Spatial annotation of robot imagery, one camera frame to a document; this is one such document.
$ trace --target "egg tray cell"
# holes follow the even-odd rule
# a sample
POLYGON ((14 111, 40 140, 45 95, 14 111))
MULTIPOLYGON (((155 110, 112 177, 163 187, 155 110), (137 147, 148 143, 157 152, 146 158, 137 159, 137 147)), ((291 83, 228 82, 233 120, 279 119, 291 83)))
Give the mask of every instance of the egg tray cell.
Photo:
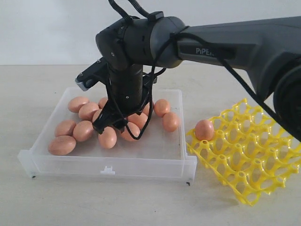
POLYGON ((209 121, 213 140, 199 141, 191 129, 188 150, 243 204, 253 206, 262 193, 285 187, 290 175, 299 172, 300 143, 246 98, 209 121))

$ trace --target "brown egg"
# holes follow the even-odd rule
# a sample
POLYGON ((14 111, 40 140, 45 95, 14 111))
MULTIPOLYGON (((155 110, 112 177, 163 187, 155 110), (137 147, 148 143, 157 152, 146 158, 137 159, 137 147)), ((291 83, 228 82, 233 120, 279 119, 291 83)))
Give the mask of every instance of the brown egg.
POLYGON ((134 123, 139 129, 142 129, 147 121, 147 116, 144 113, 141 113, 141 115, 132 114, 128 116, 127 120, 134 123))
POLYGON ((104 128, 102 134, 98 134, 98 142, 101 147, 111 149, 117 142, 117 134, 112 127, 104 128))
MULTIPOLYGON (((152 102, 152 110, 154 111, 154 107, 155 107, 155 104, 154 104, 154 102, 152 102)), ((149 113, 150 113, 150 103, 148 103, 145 107, 144 107, 144 109, 143 109, 143 111, 142 111, 144 114, 146 114, 147 116, 149 115, 149 113)))
POLYGON ((162 125, 167 132, 174 132, 180 125, 180 119, 174 112, 168 112, 163 116, 162 125))
POLYGON ((53 155, 67 155, 74 150, 76 140, 70 136, 60 136, 53 139, 49 146, 48 151, 53 155))
POLYGON ((105 104, 107 103, 108 98, 107 97, 103 97, 100 99, 100 101, 98 102, 98 105, 100 108, 104 108, 105 104))
POLYGON ((90 139, 93 135, 93 125, 90 121, 81 121, 73 130, 73 137, 80 142, 90 139))
MULTIPOLYGON (((127 125, 129 127, 130 131, 132 132, 132 134, 134 135, 134 137, 138 137, 140 134, 139 127, 132 122, 128 122, 127 125)), ((121 133, 121 137, 127 141, 137 141, 131 137, 131 135, 129 134, 126 127, 124 128, 124 132, 121 133)))
POLYGON ((79 110, 79 118, 82 120, 91 121, 94 113, 99 110, 99 106, 95 102, 90 102, 83 105, 79 110))
POLYGON ((89 103, 87 97, 75 97, 68 103, 68 109, 73 113, 78 113, 80 108, 87 103, 89 103))
POLYGON ((209 120, 199 121, 194 130, 194 134, 198 140, 212 140, 214 137, 214 126, 209 120))
POLYGON ((98 116, 100 115, 101 112, 102 112, 102 109, 99 109, 94 113, 92 122, 94 122, 98 118, 98 116))
POLYGON ((55 137, 59 136, 72 136, 73 129, 76 126, 76 122, 73 120, 64 120, 60 122, 55 128, 55 137))
POLYGON ((155 103, 155 113, 159 117, 163 117, 164 114, 170 112, 170 103, 165 99, 160 99, 155 103))

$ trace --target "robotic arm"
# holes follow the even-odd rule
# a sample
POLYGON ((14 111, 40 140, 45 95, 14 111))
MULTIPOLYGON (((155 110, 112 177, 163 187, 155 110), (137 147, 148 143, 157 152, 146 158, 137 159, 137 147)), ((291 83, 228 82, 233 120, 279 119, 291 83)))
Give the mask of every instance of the robotic arm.
POLYGON ((152 85, 166 69, 184 60, 225 66, 247 92, 281 126, 301 141, 301 16, 189 27, 163 12, 147 13, 129 0, 145 18, 129 16, 113 0, 122 16, 96 35, 102 58, 80 73, 76 83, 83 91, 97 82, 106 86, 108 102, 93 123, 102 133, 107 126, 127 129, 126 117, 141 114, 150 103, 152 85), (152 66, 144 73, 143 66, 152 66), (154 73, 155 67, 163 68, 154 73), (255 93, 233 68, 248 73, 255 93), (276 113, 264 104, 274 92, 276 113))

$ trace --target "white table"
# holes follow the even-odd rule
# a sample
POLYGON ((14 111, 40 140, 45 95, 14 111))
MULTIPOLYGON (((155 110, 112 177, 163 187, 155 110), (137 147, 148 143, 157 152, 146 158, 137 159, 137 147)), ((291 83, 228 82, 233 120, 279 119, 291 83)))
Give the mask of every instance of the white table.
MULTIPOLYGON (((86 67, 0 66, 1 226, 301 224, 298 174, 289 178, 286 188, 263 194, 253 207, 239 203, 232 190, 201 164, 193 186, 28 178, 17 154, 31 148, 64 90, 76 86, 75 77, 86 67)), ((224 68, 210 65, 167 70, 155 88, 182 90, 186 131, 245 97, 250 100, 224 68)))

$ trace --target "yellow egg tray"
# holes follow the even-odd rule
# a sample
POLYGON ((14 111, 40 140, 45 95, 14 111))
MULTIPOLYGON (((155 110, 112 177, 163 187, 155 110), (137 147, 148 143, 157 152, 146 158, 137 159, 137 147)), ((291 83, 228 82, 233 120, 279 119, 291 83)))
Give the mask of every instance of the yellow egg tray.
POLYGON ((253 206, 262 193, 270 195, 277 187, 285 187, 290 175, 299 172, 300 142, 260 106, 251 107, 245 98, 209 120, 214 138, 199 141, 191 129, 188 150, 243 204, 253 206))

